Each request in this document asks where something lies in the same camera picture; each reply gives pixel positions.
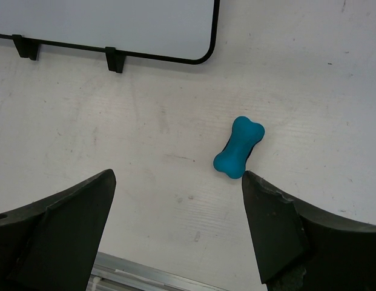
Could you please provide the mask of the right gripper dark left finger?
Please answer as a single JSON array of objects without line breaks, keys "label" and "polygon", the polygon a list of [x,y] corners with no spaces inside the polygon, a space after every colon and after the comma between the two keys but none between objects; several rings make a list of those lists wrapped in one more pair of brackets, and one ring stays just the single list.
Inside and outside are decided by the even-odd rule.
[{"label": "right gripper dark left finger", "polygon": [[115,189],[108,169],[0,213],[0,290],[85,290]]}]

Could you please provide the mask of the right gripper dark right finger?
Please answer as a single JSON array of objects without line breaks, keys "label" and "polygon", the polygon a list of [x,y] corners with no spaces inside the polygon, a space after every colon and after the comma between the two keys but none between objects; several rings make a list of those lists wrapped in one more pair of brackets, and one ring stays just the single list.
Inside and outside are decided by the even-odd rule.
[{"label": "right gripper dark right finger", "polygon": [[376,290],[376,225],[320,209],[250,171],[242,192],[268,290]]}]

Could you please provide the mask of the blue bone-shaped whiteboard eraser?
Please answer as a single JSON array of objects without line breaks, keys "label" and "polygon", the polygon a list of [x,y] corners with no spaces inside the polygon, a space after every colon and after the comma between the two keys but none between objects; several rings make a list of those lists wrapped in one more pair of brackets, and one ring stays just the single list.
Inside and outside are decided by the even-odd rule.
[{"label": "blue bone-shaped whiteboard eraser", "polygon": [[263,139],[265,128],[245,116],[237,117],[231,127],[226,146],[216,155],[213,167],[231,179],[239,179],[253,148]]}]

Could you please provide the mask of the white whiteboard black frame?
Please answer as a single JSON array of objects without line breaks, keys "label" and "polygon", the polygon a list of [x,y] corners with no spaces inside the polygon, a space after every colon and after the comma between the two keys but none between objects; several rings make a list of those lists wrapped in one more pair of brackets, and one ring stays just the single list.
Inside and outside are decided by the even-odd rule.
[{"label": "white whiteboard black frame", "polygon": [[0,38],[196,65],[216,45],[219,1],[0,1]]}]

